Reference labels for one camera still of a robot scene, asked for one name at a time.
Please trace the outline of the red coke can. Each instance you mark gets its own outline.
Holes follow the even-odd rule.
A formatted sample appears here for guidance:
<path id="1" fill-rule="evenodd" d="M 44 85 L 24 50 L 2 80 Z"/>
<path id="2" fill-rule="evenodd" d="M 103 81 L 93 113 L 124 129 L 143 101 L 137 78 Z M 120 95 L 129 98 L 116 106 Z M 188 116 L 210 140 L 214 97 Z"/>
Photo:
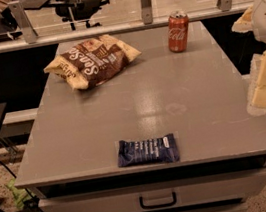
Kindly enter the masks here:
<path id="1" fill-rule="evenodd" d="M 188 36 L 188 15 L 181 10 L 171 12 L 168 19 L 168 46 L 172 52 L 182 52 L 187 47 Z"/>

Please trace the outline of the brown chip bag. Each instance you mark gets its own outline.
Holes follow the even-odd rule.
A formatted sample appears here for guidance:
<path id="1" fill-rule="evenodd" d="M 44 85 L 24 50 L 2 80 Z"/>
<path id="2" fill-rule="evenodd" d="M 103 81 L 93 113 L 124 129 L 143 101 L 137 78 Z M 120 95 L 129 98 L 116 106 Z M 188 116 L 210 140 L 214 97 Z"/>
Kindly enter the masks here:
<path id="1" fill-rule="evenodd" d="M 108 34 L 83 41 L 56 56 L 45 73 L 57 74 L 71 89 L 86 90 L 110 80 L 141 52 Z"/>

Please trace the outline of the green crumpled bag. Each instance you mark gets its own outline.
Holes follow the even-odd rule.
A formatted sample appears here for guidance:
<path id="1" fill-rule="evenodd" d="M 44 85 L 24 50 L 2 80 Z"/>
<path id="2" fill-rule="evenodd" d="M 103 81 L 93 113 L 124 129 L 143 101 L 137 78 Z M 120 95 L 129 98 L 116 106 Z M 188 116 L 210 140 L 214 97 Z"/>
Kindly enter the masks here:
<path id="1" fill-rule="evenodd" d="M 27 192 L 27 190 L 23 188 L 18 189 L 14 184 L 15 180 L 11 179 L 5 186 L 12 193 L 16 208 L 22 210 L 26 203 L 34 201 L 34 197 L 32 196 L 31 192 Z"/>

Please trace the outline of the dark blue snack bar wrapper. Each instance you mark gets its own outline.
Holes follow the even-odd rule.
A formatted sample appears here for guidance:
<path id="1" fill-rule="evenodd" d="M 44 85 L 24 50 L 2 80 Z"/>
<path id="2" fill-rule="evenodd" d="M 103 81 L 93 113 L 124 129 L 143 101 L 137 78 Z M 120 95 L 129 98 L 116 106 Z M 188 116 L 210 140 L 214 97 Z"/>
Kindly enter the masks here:
<path id="1" fill-rule="evenodd" d="M 177 143 L 172 133 L 144 141 L 119 141 L 117 159 L 121 168 L 147 163 L 177 162 L 179 158 Z"/>

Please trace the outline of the black office chair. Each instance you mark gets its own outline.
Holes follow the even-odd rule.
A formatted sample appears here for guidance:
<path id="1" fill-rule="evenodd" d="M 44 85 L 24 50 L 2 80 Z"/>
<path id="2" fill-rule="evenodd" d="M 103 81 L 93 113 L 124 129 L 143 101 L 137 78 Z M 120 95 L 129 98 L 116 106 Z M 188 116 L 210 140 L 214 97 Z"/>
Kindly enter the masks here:
<path id="1" fill-rule="evenodd" d="M 69 22 L 75 30 L 76 22 L 84 22 L 87 28 L 99 27 L 100 23 L 90 24 L 92 16 L 108 4 L 109 0 L 51 0 L 46 7 L 53 7 L 63 22 Z"/>

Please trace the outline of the middle grey metal bracket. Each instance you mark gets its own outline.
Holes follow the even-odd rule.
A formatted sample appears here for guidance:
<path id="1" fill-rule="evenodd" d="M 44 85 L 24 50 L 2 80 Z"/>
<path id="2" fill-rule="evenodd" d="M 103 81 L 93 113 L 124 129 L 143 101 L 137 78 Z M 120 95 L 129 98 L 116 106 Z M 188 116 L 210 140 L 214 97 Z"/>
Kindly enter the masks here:
<path id="1" fill-rule="evenodd" d="M 140 0 L 141 6 L 141 18 L 145 25 L 152 24 L 153 22 L 153 10 L 152 0 Z"/>

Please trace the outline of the left grey metal bracket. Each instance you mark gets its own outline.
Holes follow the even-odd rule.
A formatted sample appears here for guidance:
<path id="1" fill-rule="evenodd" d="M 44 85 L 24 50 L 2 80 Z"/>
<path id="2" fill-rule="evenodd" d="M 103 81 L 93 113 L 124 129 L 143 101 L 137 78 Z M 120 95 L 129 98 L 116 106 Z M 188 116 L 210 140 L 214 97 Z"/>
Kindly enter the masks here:
<path id="1" fill-rule="evenodd" d="M 28 16 L 23 9 L 22 3 L 20 0 L 12 1 L 9 3 L 9 9 L 11 10 L 13 16 L 15 17 L 18 27 L 23 33 L 23 38 L 26 43 L 34 44 L 37 41 L 37 33 L 34 31 L 31 22 L 28 19 Z"/>

